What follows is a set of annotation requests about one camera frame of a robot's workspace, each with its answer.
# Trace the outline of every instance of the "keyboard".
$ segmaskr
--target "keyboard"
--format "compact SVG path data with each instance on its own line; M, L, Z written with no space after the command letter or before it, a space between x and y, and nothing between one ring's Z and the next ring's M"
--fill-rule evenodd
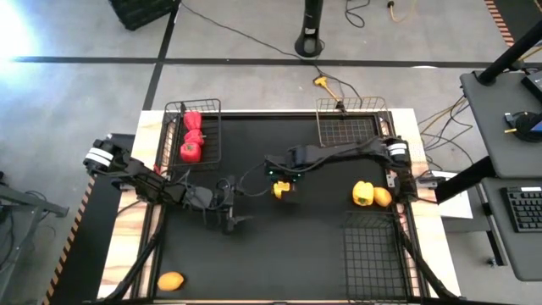
M501 191L514 230L542 232L542 187L505 187Z

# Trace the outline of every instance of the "gray floor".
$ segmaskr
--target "gray floor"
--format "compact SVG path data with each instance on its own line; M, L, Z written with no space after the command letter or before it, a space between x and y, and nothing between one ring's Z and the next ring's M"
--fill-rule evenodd
M188 5L226 25L293 53L301 27L302 1L200 0ZM324 5L321 58L419 61L491 61L506 49L483 0L420 0L412 18L390 21L385 1L360 11L367 26L356 29L343 15L344 1ZM398 14L408 10L397 1ZM107 0L0 2L2 56L156 57L167 24L161 18L135 32L117 21ZM246 38L181 10L169 58L284 58ZM95 138L109 132L134 133L153 65L0 63L0 169L21 191L37 190L72 208L66 219L47 218L34 246L16 266L3 303L41 300L86 186L82 159ZM323 70L352 83L362 96L381 96L389 108L415 108L418 119L453 104L462 94L459 75L468 69L343 68ZM152 105L216 97L225 109L313 108L328 97L312 84L314 68L296 66L165 65ZM336 92L340 88L331 84ZM353 96L343 88L347 96ZM470 110L458 116L473 124ZM435 133L444 122L429 132ZM461 126L451 125L445 136ZM476 128L456 142L474 160L485 155ZM437 164L460 170L469 165L453 146L429 152ZM53 234L48 225L57 231ZM462 294L475 300L536 303L540 283L522 283L510 268L491 269L485 235L450 235Z

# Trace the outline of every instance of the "orange striped tape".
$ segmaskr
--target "orange striped tape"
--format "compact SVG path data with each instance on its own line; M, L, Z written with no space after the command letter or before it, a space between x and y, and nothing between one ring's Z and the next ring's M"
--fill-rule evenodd
M88 198L92 193L92 187L94 186L94 179L95 176L91 177L90 181L88 182L85 190L85 195L83 195L83 198L81 199L81 205L79 206L79 210L77 210L77 214L75 215L74 224L71 226L68 238L66 240L66 243L64 244L62 252L60 253L60 258L58 259L57 268L55 268L53 277L49 281L49 287L47 288L47 292L45 293L45 296L41 301L41 305L49 305L51 303L51 297L53 297L54 289L56 285L58 285L60 275L62 274L62 269L64 268L64 264L68 259L69 249L71 249L71 246L74 243L75 234L77 233L77 230L79 229L79 224L83 219L83 213L85 212Z
M502 38L505 40L506 45L511 47L514 44L514 38L512 38L512 34L510 34L508 26L506 26L505 21L502 19L501 13L499 13L499 9L495 5L495 2L493 2L493 0L484 1L485 5L488 7L491 17L493 17L493 21L497 25L497 28L499 28L499 32L501 33Z

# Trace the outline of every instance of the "red bell pepper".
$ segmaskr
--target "red bell pepper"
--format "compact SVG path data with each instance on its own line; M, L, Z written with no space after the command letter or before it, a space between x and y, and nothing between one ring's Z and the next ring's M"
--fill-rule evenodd
M197 143L187 142L180 146L180 157L186 163L198 163L202 158L202 149Z
M201 130L190 130L185 135L185 143L197 143L198 145L203 145L205 141L203 140L203 134Z
M197 111L189 111L185 113L183 118L185 126L188 130L196 130L202 128L202 114Z

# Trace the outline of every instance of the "wire basket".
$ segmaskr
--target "wire basket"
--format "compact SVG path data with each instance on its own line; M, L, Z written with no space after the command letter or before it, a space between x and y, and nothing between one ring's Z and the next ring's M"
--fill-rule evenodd
M419 296L418 272L408 265L399 225L396 213L347 212L344 247L349 302L407 304Z
M316 101L316 120L323 147L390 136L391 115L382 97L345 97Z
M205 136L201 162L196 164L185 163L180 157L180 146L188 132L183 118L189 111L198 111L202 114L202 134ZM220 101L216 98L167 103L158 147L159 171L217 169L222 158L221 115Z

